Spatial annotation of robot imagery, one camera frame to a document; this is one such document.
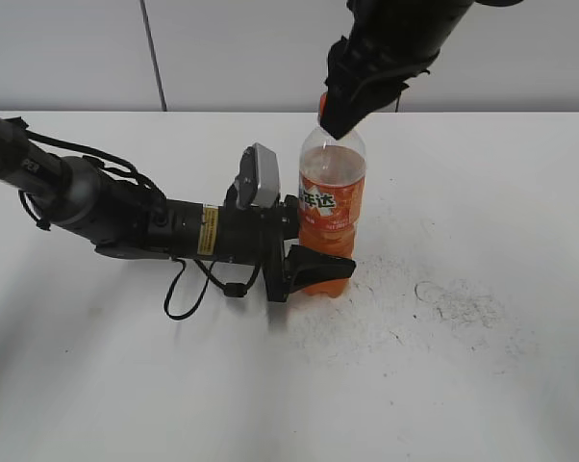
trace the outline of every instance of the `plastic bottle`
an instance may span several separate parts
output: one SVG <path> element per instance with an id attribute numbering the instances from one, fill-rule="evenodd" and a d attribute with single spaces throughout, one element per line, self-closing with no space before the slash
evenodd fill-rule
<path id="1" fill-rule="evenodd" d="M 300 244 L 350 258 L 365 187 L 365 143 L 356 131 L 337 141 L 317 126 L 300 156 Z M 315 284 L 309 295 L 339 296 L 348 279 Z"/>

